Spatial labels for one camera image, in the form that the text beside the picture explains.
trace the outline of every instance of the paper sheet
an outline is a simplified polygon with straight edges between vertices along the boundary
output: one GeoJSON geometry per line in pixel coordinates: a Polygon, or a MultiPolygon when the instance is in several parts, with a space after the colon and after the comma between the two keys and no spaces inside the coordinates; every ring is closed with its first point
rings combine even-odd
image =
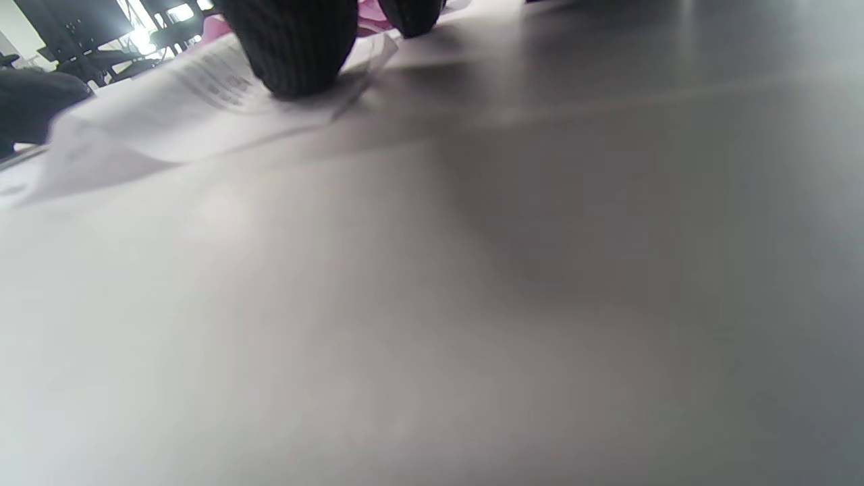
{"type": "Polygon", "coordinates": [[[255,78],[237,36],[227,35],[61,115],[52,130],[51,157],[69,158],[68,144],[81,143],[70,136],[79,125],[167,162],[212,157],[323,126],[363,92],[396,50],[387,34],[358,39],[334,89],[284,102],[255,78]]]}

